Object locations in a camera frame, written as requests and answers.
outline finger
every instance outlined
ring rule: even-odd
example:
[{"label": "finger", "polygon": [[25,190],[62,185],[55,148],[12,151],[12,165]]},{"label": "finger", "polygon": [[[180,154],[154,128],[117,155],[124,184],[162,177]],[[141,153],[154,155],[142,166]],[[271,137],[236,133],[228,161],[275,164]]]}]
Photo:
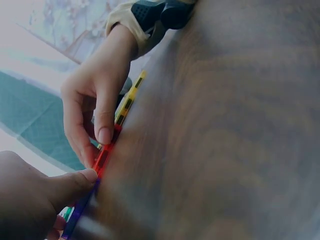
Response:
[{"label": "finger", "polygon": [[50,177],[48,199],[57,213],[87,194],[98,178],[93,169],[85,169],[65,175]]},{"label": "finger", "polygon": [[65,135],[80,161],[83,164],[93,163],[95,150],[84,128],[84,117],[79,96],[70,96],[70,98],[64,99],[63,125]]},{"label": "finger", "polygon": [[62,231],[63,229],[65,229],[65,226],[66,226],[66,220],[62,216],[57,215],[55,222],[53,224],[53,228],[56,230]]},{"label": "finger", "polygon": [[60,238],[60,232],[59,232],[58,230],[56,230],[56,229],[51,229],[51,230],[48,232],[46,238],[47,238],[48,240],[59,240],[59,238]]},{"label": "finger", "polygon": [[112,87],[107,81],[104,81],[104,86],[96,89],[94,134],[103,145],[109,144],[113,136],[118,94],[117,88]]}]

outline hand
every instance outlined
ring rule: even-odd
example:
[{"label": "hand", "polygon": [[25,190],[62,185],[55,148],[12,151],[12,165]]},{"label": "hand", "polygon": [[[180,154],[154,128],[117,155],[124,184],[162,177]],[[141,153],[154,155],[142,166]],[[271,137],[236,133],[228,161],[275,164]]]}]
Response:
[{"label": "hand", "polygon": [[96,179],[92,169],[47,177],[14,152],[0,152],[1,239],[59,239],[66,221],[58,214],[89,193]]},{"label": "hand", "polygon": [[93,166],[97,154],[90,137],[104,145],[112,139],[117,98],[137,51],[132,33],[116,25],[95,54],[61,88],[64,131],[87,168]]}]

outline plastic toy piece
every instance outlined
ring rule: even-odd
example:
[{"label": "plastic toy piece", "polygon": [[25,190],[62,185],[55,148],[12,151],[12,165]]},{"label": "plastic toy piece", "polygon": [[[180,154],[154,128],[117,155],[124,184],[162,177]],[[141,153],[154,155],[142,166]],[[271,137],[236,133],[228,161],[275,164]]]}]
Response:
[{"label": "plastic toy piece", "polygon": [[62,236],[61,236],[65,240],[70,239],[70,236],[71,236],[73,230],[75,229],[75,226],[76,226],[81,214],[83,213],[89,199],[91,198],[92,194],[97,191],[97,189],[99,187],[100,179],[102,178],[104,170],[106,168],[106,165],[109,162],[110,153],[111,153],[112,149],[114,148],[114,145],[116,144],[116,141],[121,133],[122,124],[128,114],[130,107],[132,106],[133,101],[135,100],[137,89],[145,77],[146,77],[146,72],[142,71],[142,73],[140,74],[134,87],[132,87],[129,90],[129,92],[127,93],[126,98],[123,101],[123,104],[120,108],[120,111],[116,113],[115,124],[114,124],[114,133],[113,133],[113,138],[111,140],[111,144],[103,145],[103,146],[99,144],[99,146],[98,146],[98,148],[100,149],[100,153],[98,154],[98,156],[95,160],[95,164],[92,167],[98,174],[98,180],[97,180],[93,190],[91,191],[91,193],[88,194],[86,197],[80,199],[76,203],[74,210],[71,213],[71,216],[70,216],[69,220],[67,221],[66,227],[65,227],[65,229],[62,233]]},{"label": "plastic toy piece", "polygon": [[72,207],[68,207],[68,209],[66,210],[66,213],[64,214],[63,218],[64,220],[67,222],[68,219],[69,219],[69,216],[71,214],[71,211],[72,211]]},{"label": "plastic toy piece", "polygon": [[92,191],[90,192],[90,194],[88,194],[87,196],[83,197],[82,199],[80,199],[73,210],[73,213],[67,223],[67,225],[65,226],[65,229],[62,233],[61,238],[68,240],[72,234],[72,232],[74,231],[76,224],[81,216],[81,214],[83,213],[85,206],[87,205],[88,201],[90,200],[91,196],[93,194],[95,194],[98,190],[100,184],[100,179],[98,179],[94,185],[94,188],[92,189]]}]

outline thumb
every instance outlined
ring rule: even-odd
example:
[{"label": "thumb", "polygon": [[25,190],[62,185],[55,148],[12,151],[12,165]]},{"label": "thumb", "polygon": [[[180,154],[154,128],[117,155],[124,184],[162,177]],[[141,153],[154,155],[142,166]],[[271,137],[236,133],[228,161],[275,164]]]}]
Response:
[{"label": "thumb", "polygon": [[105,84],[96,90],[96,107],[94,112],[94,135],[103,145],[109,144],[113,137],[115,110],[119,91]]},{"label": "thumb", "polygon": [[50,177],[51,188],[49,201],[57,213],[62,209],[88,194],[94,187],[98,175],[93,169],[85,169],[65,175]]}]

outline wrist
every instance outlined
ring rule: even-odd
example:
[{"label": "wrist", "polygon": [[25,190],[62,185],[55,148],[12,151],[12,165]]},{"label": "wrist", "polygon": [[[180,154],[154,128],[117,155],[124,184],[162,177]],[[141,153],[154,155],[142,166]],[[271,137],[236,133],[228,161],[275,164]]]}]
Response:
[{"label": "wrist", "polygon": [[124,25],[116,24],[108,38],[110,41],[115,41],[116,46],[122,48],[122,50],[128,54],[128,57],[132,61],[138,54],[138,43],[135,36],[131,31]]}]

